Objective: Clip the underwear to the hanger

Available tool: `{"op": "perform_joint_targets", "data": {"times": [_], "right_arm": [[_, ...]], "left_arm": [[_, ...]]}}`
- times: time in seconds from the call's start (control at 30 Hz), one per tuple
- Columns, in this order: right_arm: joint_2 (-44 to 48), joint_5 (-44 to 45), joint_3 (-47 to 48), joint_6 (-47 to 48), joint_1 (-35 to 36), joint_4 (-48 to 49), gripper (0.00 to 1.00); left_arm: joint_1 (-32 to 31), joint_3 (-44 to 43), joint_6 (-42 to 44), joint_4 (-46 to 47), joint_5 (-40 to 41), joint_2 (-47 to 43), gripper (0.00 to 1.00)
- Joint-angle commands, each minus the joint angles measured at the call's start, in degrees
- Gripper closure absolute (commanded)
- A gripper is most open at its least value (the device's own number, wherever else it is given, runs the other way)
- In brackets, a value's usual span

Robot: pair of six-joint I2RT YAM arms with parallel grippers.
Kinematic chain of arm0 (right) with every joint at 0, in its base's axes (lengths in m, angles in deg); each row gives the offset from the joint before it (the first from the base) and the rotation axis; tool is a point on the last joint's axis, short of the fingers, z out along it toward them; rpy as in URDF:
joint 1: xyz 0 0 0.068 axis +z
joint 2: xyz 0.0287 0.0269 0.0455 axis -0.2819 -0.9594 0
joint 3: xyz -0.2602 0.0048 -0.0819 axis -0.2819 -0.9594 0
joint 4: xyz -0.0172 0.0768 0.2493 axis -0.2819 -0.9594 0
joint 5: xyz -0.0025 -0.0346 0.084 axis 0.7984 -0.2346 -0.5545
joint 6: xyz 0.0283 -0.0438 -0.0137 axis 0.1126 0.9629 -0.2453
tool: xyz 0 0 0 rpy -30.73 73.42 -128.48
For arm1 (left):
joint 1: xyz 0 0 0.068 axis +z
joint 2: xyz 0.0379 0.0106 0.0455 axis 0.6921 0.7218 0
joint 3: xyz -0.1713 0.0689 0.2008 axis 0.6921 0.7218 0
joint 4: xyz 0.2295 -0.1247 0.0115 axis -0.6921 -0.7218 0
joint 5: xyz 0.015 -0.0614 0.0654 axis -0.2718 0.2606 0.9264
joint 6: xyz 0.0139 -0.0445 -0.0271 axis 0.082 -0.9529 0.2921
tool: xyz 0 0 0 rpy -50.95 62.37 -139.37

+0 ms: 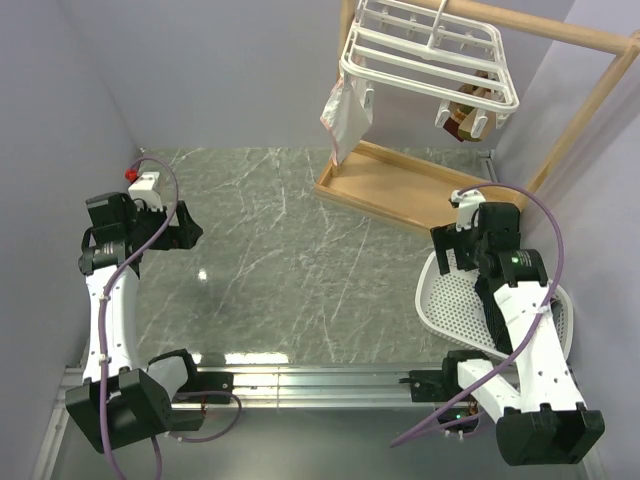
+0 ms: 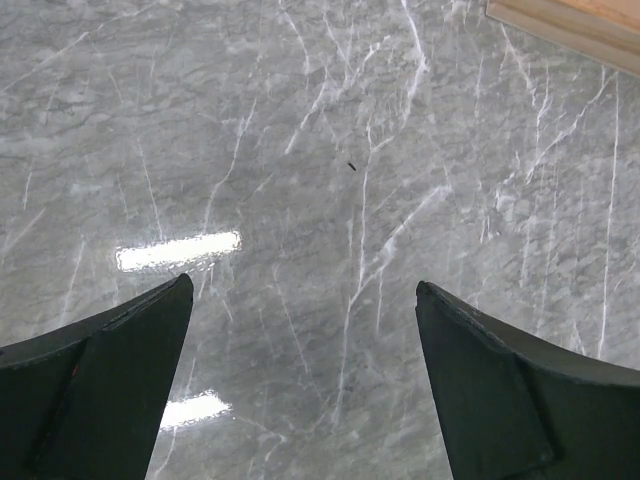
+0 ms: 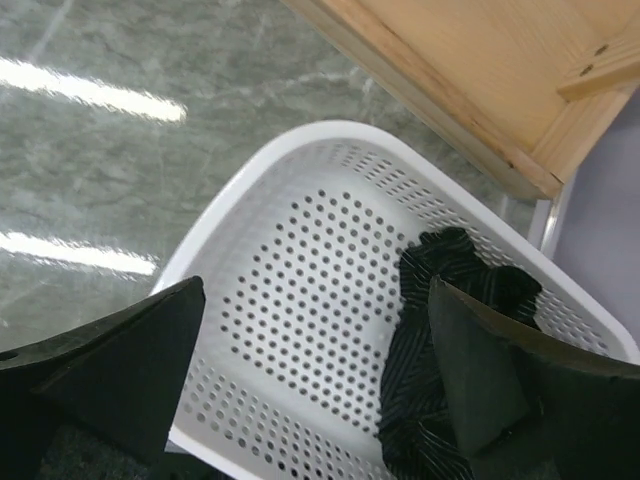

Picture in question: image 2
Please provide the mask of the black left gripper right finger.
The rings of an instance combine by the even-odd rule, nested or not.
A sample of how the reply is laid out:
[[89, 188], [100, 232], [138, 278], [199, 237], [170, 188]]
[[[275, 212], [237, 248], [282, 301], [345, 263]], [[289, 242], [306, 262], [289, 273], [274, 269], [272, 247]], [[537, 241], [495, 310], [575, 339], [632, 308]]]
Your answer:
[[416, 296], [454, 478], [638, 478], [638, 371], [558, 347], [433, 283]]

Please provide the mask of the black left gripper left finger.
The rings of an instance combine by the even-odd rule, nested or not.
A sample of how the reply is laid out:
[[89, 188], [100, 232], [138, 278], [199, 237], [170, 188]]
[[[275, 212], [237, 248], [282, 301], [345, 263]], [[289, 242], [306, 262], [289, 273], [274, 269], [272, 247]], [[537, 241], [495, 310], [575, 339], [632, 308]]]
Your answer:
[[142, 479], [193, 309], [186, 274], [1, 349], [4, 479]]

